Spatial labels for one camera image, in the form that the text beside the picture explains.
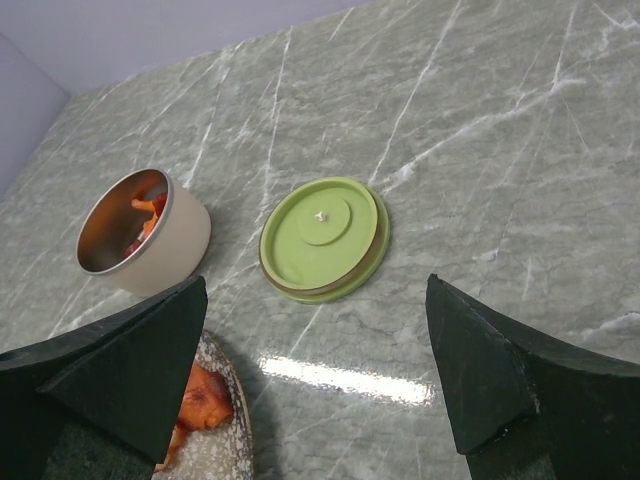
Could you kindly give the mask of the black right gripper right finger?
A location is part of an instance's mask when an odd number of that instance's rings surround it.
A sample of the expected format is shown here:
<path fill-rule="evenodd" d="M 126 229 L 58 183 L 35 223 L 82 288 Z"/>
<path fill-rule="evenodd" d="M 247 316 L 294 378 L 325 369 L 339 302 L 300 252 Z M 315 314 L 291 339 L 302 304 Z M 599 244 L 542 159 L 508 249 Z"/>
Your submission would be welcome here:
<path fill-rule="evenodd" d="M 472 478 L 638 478 L 638 364 L 531 328 L 435 274 L 426 315 Z"/>

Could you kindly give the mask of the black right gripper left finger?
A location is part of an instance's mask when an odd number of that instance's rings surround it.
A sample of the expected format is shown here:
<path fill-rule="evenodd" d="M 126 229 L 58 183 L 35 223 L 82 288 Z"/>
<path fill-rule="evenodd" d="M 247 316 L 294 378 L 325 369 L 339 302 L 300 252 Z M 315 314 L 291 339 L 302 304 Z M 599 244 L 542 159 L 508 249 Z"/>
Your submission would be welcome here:
<path fill-rule="evenodd" d="M 207 310 L 194 276 L 1 355 L 4 479 L 149 479 L 165 459 Z"/>

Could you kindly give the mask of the red food piece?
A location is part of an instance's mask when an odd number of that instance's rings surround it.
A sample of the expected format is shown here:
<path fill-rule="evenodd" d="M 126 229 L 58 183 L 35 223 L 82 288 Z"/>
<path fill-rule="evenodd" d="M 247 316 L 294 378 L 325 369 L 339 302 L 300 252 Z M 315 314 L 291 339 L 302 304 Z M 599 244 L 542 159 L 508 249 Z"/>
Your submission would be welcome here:
<path fill-rule="evenodd" d="M 129 257 L 141 246 L 142 242 L 140 240 L 135 240 L 131 243 L 125 250 L 125 257 Z"/>

